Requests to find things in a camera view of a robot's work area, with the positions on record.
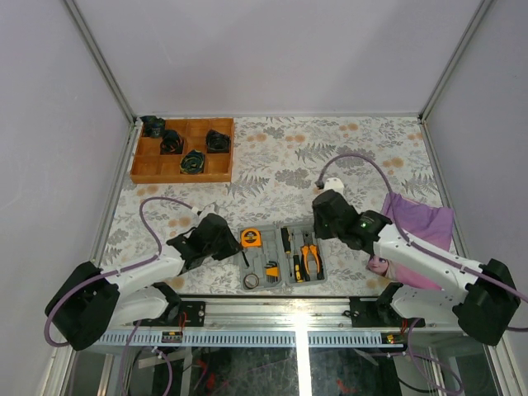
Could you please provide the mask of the black electrical tape roll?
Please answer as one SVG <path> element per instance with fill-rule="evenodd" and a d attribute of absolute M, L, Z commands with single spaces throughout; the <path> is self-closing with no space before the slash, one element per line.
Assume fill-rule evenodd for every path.
<path fill-rule="evenodd" d="M 254 273 L 247 274 L 243 278 L 243 285 L 247 290 L 253 290 L 257 288 L 259 286 L 259 283 L 259 277 Z"/>

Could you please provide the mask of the grey plastic tool case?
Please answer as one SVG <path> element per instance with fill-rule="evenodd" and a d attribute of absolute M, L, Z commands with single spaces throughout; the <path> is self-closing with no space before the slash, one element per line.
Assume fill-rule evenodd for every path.
<path fill-rule="evenodd" d="M 290 232 L 291 254 L 286 255 L 281 241 L 281 228 L 286 227 Z M 262 226 L 244 226 L 238 230 L 238 240 L 240 242 L 240 235 L 243 229 L 256 228 L 260 231 L 262 236 L 262 253 L 259 258 L 252 260 L 252 266 L 246 268 L 243 263 L 242 253 L 236 256 L 239 268 L 239 279 L 242 290 L 244 291 L 270 291 L 277 290 L 282 286 L 288 287 L 304 287 L 310 285 L 320 285 L 328 278 L 328 271 L 323 260 L 322 248 L 319 246 L 319 240 L 315 237 L 314 225 L 310 221 L 289 223 L 289 224 L 268 224 Z M 301 247 L 303 244 L 303 232 L 310 232 L 313 236 L 313 242 L 318 246 L 318 250 L 323 263 L 324 278 L 317 280 L 314 272 L 315 269 L 311 267 L 311 281 L 304 281 L 297 283 L 294 276 L 293 256 L 299 255 L 301 261 Z M 280 280 L 275 283 L 266 281 L 265 265 L 269 261 L 277 262 L 280 268 Z M 243 278 L 250 273 L 254 273 L 259 277 L 259 286 L 253 290 L 247 290 L 243 285 Z"/>

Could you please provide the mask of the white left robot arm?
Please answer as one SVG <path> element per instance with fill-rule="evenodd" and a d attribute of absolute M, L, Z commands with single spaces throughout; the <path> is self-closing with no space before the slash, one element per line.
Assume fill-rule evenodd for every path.
<path fill-rule="evenodd" d="M 84 262 L 46 306 L 45 327 L 55 327 L 68 345 L 82 351 L 110 328 L 183 324 L 181 297 L 167 280 L 196 269 L 207 258 L 221 261 L 242 249 L 226 220 L 208 214 L 167 240 L 157 256 L 109 271 Z"/>

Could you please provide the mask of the orange tape measure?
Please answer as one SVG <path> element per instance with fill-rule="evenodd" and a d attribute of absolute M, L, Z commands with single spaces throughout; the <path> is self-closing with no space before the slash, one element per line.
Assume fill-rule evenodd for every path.
<path fill-rule="evenodd" d="M 246 268 L 250 268 L 252 260 L 259 258 L 262 253 L 262 236 L 258 229 L 246 228 L 242 230 L 240 237 L 243 263 Z"/>

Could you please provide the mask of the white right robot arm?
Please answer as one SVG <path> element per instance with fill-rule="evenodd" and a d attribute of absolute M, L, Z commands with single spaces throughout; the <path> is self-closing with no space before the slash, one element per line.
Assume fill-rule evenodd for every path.
<path fill-rule="evenodd" d="M 350 249 L 402 264 L 436 284 L 434 290 L 396 286 L 376 305 L 385 325 L 403 318 L 456 323 L 477 342 L 496 346 L 510 330 L 521 303 L 508 267 L 453 255 L 404 230 L 395 218 L 373 210 L 362 213 L 342 194 L 328 190 L 313 200 L 314 231 L 319 239 L 337 238 Z"/>

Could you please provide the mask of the small black yellow screwdriver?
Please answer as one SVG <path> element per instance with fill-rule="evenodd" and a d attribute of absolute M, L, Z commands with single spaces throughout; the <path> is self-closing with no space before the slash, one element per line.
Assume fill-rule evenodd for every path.
<path fill-rule="evenodd" d="M 290 232 L 286 227 L 280 229 L 281 241 L 286 255 L 291 254 Z"/>

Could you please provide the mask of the large black yellow screwdriver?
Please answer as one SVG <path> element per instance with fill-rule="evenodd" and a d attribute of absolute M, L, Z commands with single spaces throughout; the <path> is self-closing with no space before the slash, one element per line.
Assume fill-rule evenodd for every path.
<path fill-rule="evenodd" d="M 304 275 L 302 272 L 302 266 L 299 255 L 295 254 L 293 256 L 293 264 L 294 264 L 294 276 L 295 281 L 297 283 L 304 282 Z"/>

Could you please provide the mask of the orange black pliers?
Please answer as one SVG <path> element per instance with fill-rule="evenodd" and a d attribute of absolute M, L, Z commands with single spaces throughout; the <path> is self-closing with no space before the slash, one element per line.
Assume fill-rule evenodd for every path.
<path fill-rule="evenodd" d="M 311 267 L 315 269 L 314 275 L 318 281 L 324 278 L 323 263 L 318 246 L 313 241 L 310 232 L 303 232 L 301 247 L 301 274 L 304 281 L 311 281 Z"/>

